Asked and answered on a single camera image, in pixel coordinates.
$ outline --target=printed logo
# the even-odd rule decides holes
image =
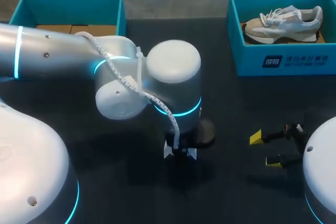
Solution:
[[[268,55],[265,57],[263,68],[278,68],[282,60],[282,55]]]

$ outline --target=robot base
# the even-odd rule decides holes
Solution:
[[[207,119],[199,121],[197,128],[181,134],[180,146],[174,150],[173,136],[167,135],[167,140],[164,144],[163,157],[166,158],[169,155],[181,155],[186,157],[192,157],[196,160],[197,148],[208,148],[215,141],[215,126]]]
[[[305,182],[305,197],[309,209],[321,224],[336,223],[336,215],[316,199],[307,182]]]

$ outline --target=black table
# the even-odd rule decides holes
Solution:
[[[125,122],[101,116],[91,81],[0,83],[5,102],[65,141],[87,223],[318,223],[306,204],[302,166],[265,166],[266,156],[294,152],[294,144],[249,146],[249,137],[307,118],[316,128],[323,120],[314,115],[334,115],[336,77],[238,78],[224,18],[129,20],[128,37],[145,54],[167,39],[200,51],[202,116],[215,123],[217,139],[195,163],[163,159],[153,108]]]

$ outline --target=white sneaker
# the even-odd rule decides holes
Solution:
[[[316,42],[322,20],[320,6],[311,10],[299,10],[291,5],[271,11],[267,15],[260,13],[260,18],[251,19],[243,25],[243,32],[250,39],[262,44],[273,44],[283,37]]]

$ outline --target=teal box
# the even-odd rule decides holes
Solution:
[[[10,25],[114,25],[126,35],[123,0],[20,0]]]
[[[290,5],[298,9],[322,7],[325,44],[245,44],[240,23]],[[335,0],[229,0],[227,29],[239,76],[336,74]],[[275,64],[267,67],[267,60]]]

